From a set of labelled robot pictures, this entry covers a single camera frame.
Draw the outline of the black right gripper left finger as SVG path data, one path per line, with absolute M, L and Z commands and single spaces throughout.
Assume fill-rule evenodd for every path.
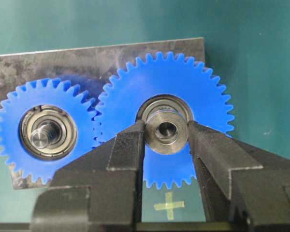
M 145 124 L 56 171 L 35 204 L 33 232 L 133 232 L 142 215 Z

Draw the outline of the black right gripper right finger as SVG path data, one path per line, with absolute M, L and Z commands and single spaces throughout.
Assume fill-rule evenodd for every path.
M 290 159 L 188 123 L 188 143 L 208 222 L 249 232 L 290 232 Z

